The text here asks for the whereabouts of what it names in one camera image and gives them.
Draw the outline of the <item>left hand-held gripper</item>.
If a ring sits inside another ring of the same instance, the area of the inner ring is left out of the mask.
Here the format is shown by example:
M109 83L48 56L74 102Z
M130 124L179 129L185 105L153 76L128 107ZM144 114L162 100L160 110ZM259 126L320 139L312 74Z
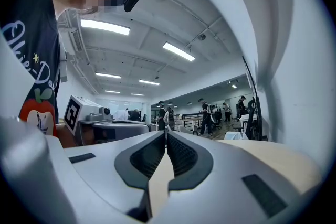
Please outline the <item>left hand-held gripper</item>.
M83 128L93 128L96 143L107 143L151 132L150 125L139 121L112 121L110 109L84 97L71 95L64 123L79 146L86 145Z

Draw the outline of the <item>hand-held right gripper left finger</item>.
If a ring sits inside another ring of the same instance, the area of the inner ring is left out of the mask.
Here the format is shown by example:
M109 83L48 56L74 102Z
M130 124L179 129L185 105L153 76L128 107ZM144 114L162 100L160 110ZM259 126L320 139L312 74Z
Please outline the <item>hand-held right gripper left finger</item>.
M167 156L164 155L147 190L128 186L115 168L118 155L142 147L161 135L153 131L116 142L64 149L55 137L47 137L49 155L58 181L74 214L70 224L143 224L143 211L156 216L167 202Z

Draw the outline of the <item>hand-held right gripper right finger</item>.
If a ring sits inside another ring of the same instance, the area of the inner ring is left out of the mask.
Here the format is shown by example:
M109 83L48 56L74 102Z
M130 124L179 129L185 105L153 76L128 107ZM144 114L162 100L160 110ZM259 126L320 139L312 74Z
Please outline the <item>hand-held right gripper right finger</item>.
M169 132L174 170L152 224L266 224L300 194L279 172L235 145Z

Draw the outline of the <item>chair with white cover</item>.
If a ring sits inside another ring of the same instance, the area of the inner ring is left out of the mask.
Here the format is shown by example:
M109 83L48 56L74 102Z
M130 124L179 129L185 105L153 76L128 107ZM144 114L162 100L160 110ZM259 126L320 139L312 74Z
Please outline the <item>chair with white cover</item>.
M244 132L226 132L224 140L249 140Z

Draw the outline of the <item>white side desk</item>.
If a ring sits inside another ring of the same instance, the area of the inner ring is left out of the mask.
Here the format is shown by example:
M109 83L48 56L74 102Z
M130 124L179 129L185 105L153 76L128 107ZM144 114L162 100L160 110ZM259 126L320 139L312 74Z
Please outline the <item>white side desk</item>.
M240 119L240 132L244 132L247 134L247 125L248 125L249 115L243 115ZM251 126L249 128L249 136L250 139L255 140L258 136L258 122L257 122L257 115L253 114Z

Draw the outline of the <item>black monitor on stand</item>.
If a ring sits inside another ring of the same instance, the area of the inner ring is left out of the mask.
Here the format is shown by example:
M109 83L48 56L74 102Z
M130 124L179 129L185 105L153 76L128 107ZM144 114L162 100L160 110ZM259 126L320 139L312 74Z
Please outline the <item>black monitor on stand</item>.
M253 93L252 99L247 104L247 111L249 113L249 118L247 121L247 129L245 133L249 139L262 141L263 123L262 123L262 114L261 114L259 96L257 94L257 87L244 57L243 62L246 68L247 80Z

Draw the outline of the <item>ceiling air vent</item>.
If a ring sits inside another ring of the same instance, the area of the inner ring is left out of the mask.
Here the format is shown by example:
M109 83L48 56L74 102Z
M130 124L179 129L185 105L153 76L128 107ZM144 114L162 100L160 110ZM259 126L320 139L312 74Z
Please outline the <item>ceiling air vent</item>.
M73 47L76 52L83 51L82 40L79 34L79 31L75 30L74 32L70 33L70 37L72 39Z

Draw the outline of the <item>person in dark printed shirt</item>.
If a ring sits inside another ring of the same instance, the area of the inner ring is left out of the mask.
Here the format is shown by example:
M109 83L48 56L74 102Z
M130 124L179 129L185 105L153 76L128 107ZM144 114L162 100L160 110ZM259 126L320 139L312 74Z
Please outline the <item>person in dark printed shirt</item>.
M53 0L10 0L0 28L24 74L33 80L18 87L18 117L55 136L60 44Z

